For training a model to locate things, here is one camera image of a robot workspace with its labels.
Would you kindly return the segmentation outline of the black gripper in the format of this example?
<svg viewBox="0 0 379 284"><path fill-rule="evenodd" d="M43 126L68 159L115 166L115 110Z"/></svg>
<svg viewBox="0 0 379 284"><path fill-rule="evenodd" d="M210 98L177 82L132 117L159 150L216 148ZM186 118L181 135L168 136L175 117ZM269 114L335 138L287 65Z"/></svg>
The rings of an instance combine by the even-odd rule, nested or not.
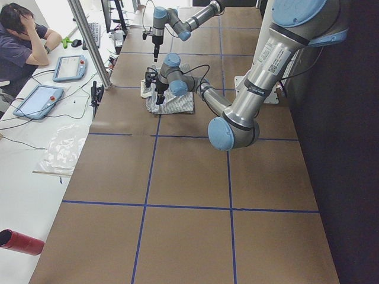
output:
<svg viewBox="0 0 379 284"><path fill-rule="evenodd" d="M152 43L154 44L153 60L158 61L160 46L163 44L165 28L150 27L148 30L143 31L143 39L146 40L148 36L151 36Z"/></svg>
<svg viewBox="0 0 379 284"><path fill-rule="evenodd" d="M165 101L164 92L168 90L169 85L159 78L159 72L152 67L147 67L144 76L144 86L150 88L155 84L155 92L157 92L156 105L162 105Z"/></svg>

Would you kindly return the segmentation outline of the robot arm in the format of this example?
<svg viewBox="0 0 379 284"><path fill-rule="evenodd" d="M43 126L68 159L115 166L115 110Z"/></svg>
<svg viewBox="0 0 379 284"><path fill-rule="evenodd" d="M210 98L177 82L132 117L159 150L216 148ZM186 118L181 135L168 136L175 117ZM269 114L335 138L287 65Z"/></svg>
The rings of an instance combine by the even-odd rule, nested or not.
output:
<svg viewBox="0 0 379 284"><path fill-rule="evenodd" d="M187 41L194 30L203 25L209 19L220 16L226 7L227 1L210 1L210 3L199 12L182 21L178 11L173 8L154 7L153 24L149 29L143 31L143 40L148 36L152 38L154 45L153 61L158 61L160 47L163 44L164 30L169 25L182 41Z"/></svg>
<svg viewBox="0 0 379 284"><path fill-rule="evenodd" d="M145 85L155 86L157 102L164 91L175 96L197 93L216 114L208 125L210 143L219 150L247 147L259 136L255 122L266 97L285 73L294 54L306 47L337 44L346 39L349 1L275 1L270 10L269 37L251 69L239 85L234 101L220 96L207 79L187 76L175 53L166 55L161 68L147 68Z"/></svg>

